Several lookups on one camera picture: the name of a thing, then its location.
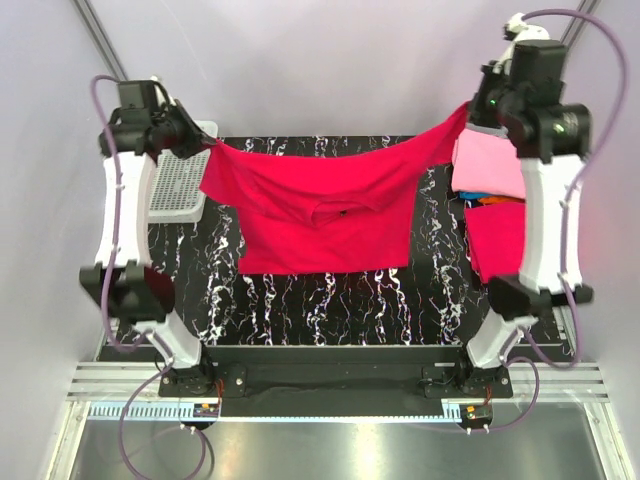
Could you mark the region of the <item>crimson t shirt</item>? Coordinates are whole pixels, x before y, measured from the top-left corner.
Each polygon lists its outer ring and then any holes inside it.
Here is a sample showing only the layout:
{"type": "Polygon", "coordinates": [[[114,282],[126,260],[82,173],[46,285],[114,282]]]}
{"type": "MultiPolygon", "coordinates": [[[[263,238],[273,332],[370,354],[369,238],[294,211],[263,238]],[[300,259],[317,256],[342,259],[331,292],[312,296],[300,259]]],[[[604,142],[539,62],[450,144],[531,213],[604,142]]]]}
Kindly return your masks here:
{"type": "Polygon", "coordinates": [[[465,210],[471,266],[483,284],[513,275],[521,266],[525,243],[524,203],[499,203],[465,210]]]}
{"type": "Polygon", "coordinates": [[[418,183],[450,163],[467,108],[404,142],[338,158],[249,153],[218,142],[200,189],[237,213],[245,241],[239,272],[406,267],[418,183]]]}

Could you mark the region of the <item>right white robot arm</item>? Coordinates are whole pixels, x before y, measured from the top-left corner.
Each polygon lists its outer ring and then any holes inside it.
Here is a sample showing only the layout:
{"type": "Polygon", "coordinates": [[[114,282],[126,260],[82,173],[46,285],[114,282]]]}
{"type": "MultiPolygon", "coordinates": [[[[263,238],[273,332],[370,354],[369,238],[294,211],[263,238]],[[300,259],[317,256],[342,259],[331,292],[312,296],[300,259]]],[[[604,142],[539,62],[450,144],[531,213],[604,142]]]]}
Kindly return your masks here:
{"type": "Polygon", "coordinates": [[[513,275],[488,285],[490,310],[461,349],[452,380],[466,396],[498,382],[506,358],[538,319],[554,308],[593,299],[577,258],[579,197],[572,185],[590,150],[591,114],[561,102],[567,48],[549,39],[514,41],[502,60],[483,66],[469,107],[472,125],[503,128],[521,162],[525,245],[513,275]]]}

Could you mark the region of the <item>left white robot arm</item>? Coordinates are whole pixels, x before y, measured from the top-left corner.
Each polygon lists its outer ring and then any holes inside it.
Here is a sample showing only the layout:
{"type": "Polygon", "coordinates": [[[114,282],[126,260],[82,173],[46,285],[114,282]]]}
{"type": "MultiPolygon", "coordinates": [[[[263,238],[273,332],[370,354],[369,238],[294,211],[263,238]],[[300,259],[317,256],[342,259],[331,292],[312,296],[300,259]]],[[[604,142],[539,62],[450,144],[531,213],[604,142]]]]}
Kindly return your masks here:
{"type": "Polygon", "coordinates": [[[117,351],[130,353],[148,342],[164,362],[162,385],[203,396],[216,387],[216,368],[175,310],[173,281],[152,265],[148,224],[160,155],[169,150],[187,159],[215,141],[157,78],[119,81],[116,88],[120,104],[111,114],[94,104],[102,122],[105,207],[94,263],[80,269],[79,282],[117,351]]]}

